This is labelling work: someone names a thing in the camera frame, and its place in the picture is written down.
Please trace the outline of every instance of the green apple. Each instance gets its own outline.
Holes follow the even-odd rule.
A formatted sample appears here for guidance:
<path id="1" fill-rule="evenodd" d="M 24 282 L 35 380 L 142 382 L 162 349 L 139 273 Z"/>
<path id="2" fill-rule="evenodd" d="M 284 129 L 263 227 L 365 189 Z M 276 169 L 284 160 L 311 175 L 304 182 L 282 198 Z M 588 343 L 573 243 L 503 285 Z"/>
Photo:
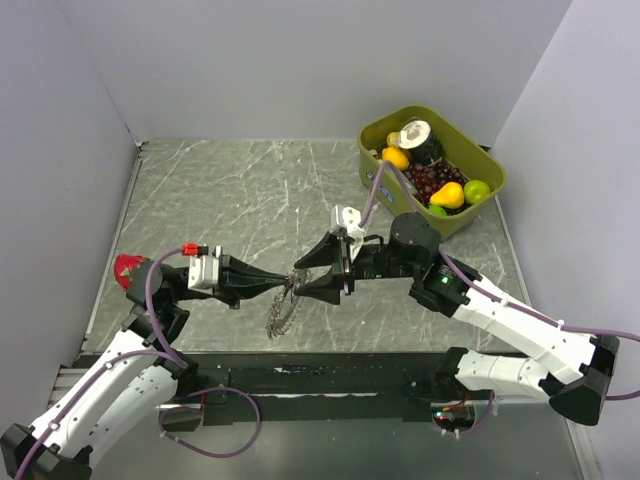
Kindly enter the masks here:
<path id="1" fill-rule="evenodd" d="M 482 180 L 469 180 L 464 186 L 464 199 L 471 205 L 480 203 L 490 193 L 491 188 Z"/>
<path id="2" fill-rule="evenodd" d="M 429 211 L 434 215 L 438 215 L 439 217 L 447 216 L 447 212 L 445 211 L 445 209 L 437 205 L 429 205 Z"/>

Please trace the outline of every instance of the wall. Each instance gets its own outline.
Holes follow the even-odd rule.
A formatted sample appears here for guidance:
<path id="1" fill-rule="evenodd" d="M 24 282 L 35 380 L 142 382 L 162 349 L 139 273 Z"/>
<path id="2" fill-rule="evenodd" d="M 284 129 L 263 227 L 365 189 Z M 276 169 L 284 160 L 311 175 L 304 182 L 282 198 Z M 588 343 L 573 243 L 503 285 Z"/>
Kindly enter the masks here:
<path id="1" fill-rule="evenodd" d="M 536 307 L 577 325 L 640 331 L 640 4 L 573 2 L 496 142 L 502 196 Z M 640 388 L 623 342 L 612 392 Z M 607 479 L 640 477 L 638 401 L 592 429 Z"/>
<path id="2" fill-rule="evenodd" d="M 55 2 L 0 3 L 0 64 L 4 432 L 80 347 L 136 149 Z"/>
<path id="3" fill-rule="evenodd" d="M 60 0 L 138 140 L 355 138 L 400 106 L 492 145 L 570 0 Z"/>

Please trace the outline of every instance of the gray marble surface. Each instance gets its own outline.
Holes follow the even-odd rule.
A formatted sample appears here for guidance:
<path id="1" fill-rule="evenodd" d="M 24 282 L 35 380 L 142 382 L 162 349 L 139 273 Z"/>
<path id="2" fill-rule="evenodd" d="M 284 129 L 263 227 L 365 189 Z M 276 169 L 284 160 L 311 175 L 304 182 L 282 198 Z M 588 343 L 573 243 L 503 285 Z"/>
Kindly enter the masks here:
<path id="1" fill-rule="evenodd" d="M 323 236 L 331 206 L 362 209 L 368 193 L 358 176 L 353 141 L 157 140 L 143 147 L 141 159 L 117 254 L 153 258 L 187 241 L 202 242 L 286 273 Z M 377 208 L 368 233 L 386 237 L 391 220 L 384 207 Z M 446 247 L 522 299 L 494 203 Z M 168 263 L 183 265 L 184 258 Z M 407 295 L 409 286 L 408 279 L 360 282 L 340 306 L 305 299 L 291 330 L 274 341 L 265 325 L 275 291 L 243 302 L 237 311 L 215 300 L 185 302 L 191 317 L 174 346 L 186 352 L 513 350 L 483 331 L 427 311 Z M 102 352 L 130 307 L 110 275 L 85 351 Z"/>

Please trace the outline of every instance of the can lid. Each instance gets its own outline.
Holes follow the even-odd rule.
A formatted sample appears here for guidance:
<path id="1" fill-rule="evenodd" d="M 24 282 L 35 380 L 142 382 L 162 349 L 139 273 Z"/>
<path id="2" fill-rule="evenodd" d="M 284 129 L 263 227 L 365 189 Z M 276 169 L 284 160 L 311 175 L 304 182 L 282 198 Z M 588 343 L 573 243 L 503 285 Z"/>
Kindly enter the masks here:
<path id="1" fill-rule="evenodd" d="M 429 138 L 430 133 L 431 126 L 424 120 L 409 122 L 400 130 L 397 138 L 398 146 L 405 149 L 419 147 Z"/>

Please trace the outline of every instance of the plastic bin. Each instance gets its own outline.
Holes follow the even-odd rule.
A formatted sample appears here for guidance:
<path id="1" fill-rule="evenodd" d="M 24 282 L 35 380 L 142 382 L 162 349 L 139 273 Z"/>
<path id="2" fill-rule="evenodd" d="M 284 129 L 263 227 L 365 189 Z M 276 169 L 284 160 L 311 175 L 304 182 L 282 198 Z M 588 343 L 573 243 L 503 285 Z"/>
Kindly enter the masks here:
<path id="1" fill-rule="evenodd" d="M 386 146 L 387 135 L 390 132 L 399 131 L 409 121 L 416 118 L 425 120 L 431 125 L 436 136 L 442 142 L 444 158 L 448 163 L 458 167 L 467 178 L 482 180 L 491 188 L 491 194 L 481 202 L 472 205 L 457 215 L 448 217 L 433 215 L 416 200 L 420 213 L 427 219 L 431 228 L 440 232 L 442 238 L 446 239 L 471 223 L 489 202 L 493 201 L 493 197 L 504 188 L 506 173 L 502 166 L 491 158 L 487 152 L 438 113 L 427 107 L 411 105 L 367 125 L 360 132 L 358 137 L 360 179 L 366 187 L 371 188 L 379 166 L 378 160 L 369 153 L 369 150 Z M 397 216 L 412 211 L 400 184 L 388 170 L 384 173 L 376 196 L 393 215 Z"/>

